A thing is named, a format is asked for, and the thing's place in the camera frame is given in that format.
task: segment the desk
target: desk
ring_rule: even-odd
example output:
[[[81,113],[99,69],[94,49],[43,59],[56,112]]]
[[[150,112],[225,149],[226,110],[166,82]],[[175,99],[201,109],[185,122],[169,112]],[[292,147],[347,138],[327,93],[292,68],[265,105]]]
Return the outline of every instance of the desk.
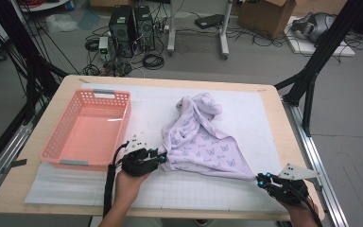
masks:
[[[229,47],[228,41],[226,37],[226,30],[228,28],[229,17],[232,11],[233,0],[228,0],[225,9],[223,24],[220,26],[219,30],[219,38],[220,38],[220,45],[222,47],[222,56],[225,60],[229,58]],[[167,52],[170,56],[173,56],[173,51],[175,50],[175,41],[176,41],[176,26],[175,26],[175,12],[174,9],[174,0],[170,0],[170,25],[169,25],[169,39],[167,42]]]
[[[284,107],[276,89],[271,85],[237,84],[221,82],[203,82],[166,79],[126,79],[126,78],[99,78],[87,76],[68,76],[60,85],[43,117],[29,137],[28,142],[19,155],[19,160],[27,159],[25,166],[17,166],[8,174],[0,187],[0,213],[17,214],[72,214],[100,216],[102,207],[71,206],[71,205],[33,205],[25,204],[24,200],[32,185],[37,169],[40,165],[39,155],[54,130],[55,123],[60,119],[70,96],[83,83],[120,84],[133,86],[152,86],[167,88],[196,88],[224,91],[241,91],[258,93],[263,101],[272,137],[281,165],[294,163],[305,166],[300,148],[295,139],[285,114]],[[310,195],[319,208],[320,200],[313,186],[309,187]],[[320,209],[320,218],[324,214]],[[161,217],[161,218],[246,218],[246,219],[288,219],[286,214],[247,213],[247,212],[220,212],[197,210],[171,210],[171,209],[142,209],[132,208],[129,216]]]

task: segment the human hand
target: human hand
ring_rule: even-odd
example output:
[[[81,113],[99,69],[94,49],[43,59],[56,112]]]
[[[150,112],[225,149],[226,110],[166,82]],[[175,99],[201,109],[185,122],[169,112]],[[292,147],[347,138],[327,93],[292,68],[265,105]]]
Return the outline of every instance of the human hand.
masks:
[[[120,171],[116,176],[114,203],[131,206],[138,196],[140,186],[150,173],[141,177],[132,177],[125,171]]]
[[[307,198],[309,204],[313,205],[313,208],[316,213],[318,213],[318,206],[313,203],[310,199]],[[317,227],[318,224],[315,222],[314,216],[311,211],[309,211],[306,207],[298,206],[298,205],[290,205],[284,203],[282,201],[279,202],[290,215],[290,221],[295,227]]]
[[[128,210],[138,196],[141,183],[143,183],[149,174],[141,177],[131,177],[125,171],[117,173],[114,203],[111,210],[99,224],[99,227],[122,226]]]

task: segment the floor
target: floor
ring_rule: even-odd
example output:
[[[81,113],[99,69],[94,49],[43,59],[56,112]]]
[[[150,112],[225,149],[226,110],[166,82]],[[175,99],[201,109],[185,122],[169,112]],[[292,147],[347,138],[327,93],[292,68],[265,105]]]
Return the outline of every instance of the floor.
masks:
[[[81,27],[71,32],[51,34],[61,51],[78,71],[86,65],[85,37],[94,29],[108,24],[108,17],[93,11],[76,9],[48,10],[68,13]],[[194,15],[178,19],[179,23],[194,26]],[[235,18],[231,18],[235,27]],[[56,47],[42,38],[52,62],[59,68],[76,73]],[[219,55],[220,44],[215,36],[185,33],[177,36],[176,53],[163,53],[164,67],[157,71],[142,69],[130,73],[132,78],[189,79],[237,83],[276,84],[303,69],[308,58],[292,54],[288,44],[277,47],[268,41],[242,35],[228,39],[230,56],[224,61]],[[354,58],[331,59],[320,72],[314,96],[311,132],[320,158],[337,194],[350,226],[363,226],[363,50],[354,50]],[[288,89],[280,91],[284,95]],[[23,107],[26,99],[11,61],[0,61],[0,135]],[[90,217],[80,216],[18,216],[0,215],[0,226],[88,226]],[[195,226],[192,220],[168,219],[164,226]],[[276,226],[273,222],[254,222],[251,226]],[[332,226],[326,219],[324,226]]]

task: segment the metal frame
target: metal frame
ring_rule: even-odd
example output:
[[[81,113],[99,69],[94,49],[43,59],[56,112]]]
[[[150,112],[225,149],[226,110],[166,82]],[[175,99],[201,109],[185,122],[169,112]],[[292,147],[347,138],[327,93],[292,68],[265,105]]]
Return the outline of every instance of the metal frame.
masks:
[[[13,134],[11,139],[7,142],[5,148],[0,153],[0,181],[3,179],[6,174],[9,173],[10,169],[13,166],[13,160],[17,158],[19,153],[22,151],[22,148],[26,144],[28,137],[33,132],[35,126],[41,114],[43,113],[44,108],[42,105],[37,104],[34,117],[27,121],[26,124],[21,125],[17,131]]]
[[[302,127],[307,136],[311,136],[310,118],[317,76],[362,14],[363,0],[347,1],[304,69],[295,76],[275,85],[276,89],[280,90],[293,84],[288,94],[284,95],[284,101],[293,106],[298,106],[300,99],[305,94]]]
[[[220,39],[220,45],[222,49],[222,56],[224,60],[227,60],[229,58],[229,47],[228,47],[228,41],[226,37],[226,31],[228,29],[228,23],[229,18],[232,11],[232,5],[233,0],[228,0],[224,19],[223,19],[223,25],[221,26],[221,29],[219,30],[219,39]],[[174,3],[173,0],[170,0],[170,23],[169,23],[169,37],[167,41],[167,52],[170,57],[173,56],[173,52],[175,51],[175,41],[176,41],[176,26],[175,26],[175,16],[176,12],[174,9]]]
[[[10,0],[0,1],[0,25],[8,34],[21,59],[16,59],[9,51],[9,46],[0,39],[0,44],[7,51],[13,61],[16,70],[21,75],[26,75],[26,98],[28,108],[26,109],[26,121],[30,120],[35,110],[35,103],[40,96],[53,96],[59,84],[52,73],[64,78],[68,73],[48,62],[39,52],[36,44],[26,31],[26,27],[16,14],[15,7]]]
[[[327,210],[331,216],[335,227],[348,227],[346,217],[343,214],[340,203],[337,200],[335,191],[333,190],[332,184],[329,181],[328,174],[323,167],[322,160],[318,154],[317,148],[315,147],[314,140],[306,135],[303,123],[303,114],[299,107],[289,106],[288,109],[291,111],[291,115],[294,119],[294,124],[301,138],[302,146],[304,148],[306,159],[310,167],[318,171],[320,176],[314,181],[316,188],[320,188],[320,193],[323,196],[324,202],[327,206]]]

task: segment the lavender cloth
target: lavender cloth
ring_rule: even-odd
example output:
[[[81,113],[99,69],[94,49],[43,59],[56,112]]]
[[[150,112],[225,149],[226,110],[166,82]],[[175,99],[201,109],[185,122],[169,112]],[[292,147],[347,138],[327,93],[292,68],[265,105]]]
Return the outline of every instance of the lavender cloth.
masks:
[[[222,107],[209,94],[185,96],[176,108],[181,116],[163,128],[164,143],[159,149],[167,151],[168,160],[162,165],[165,171],[255,179],[235,139],[211,124]]]

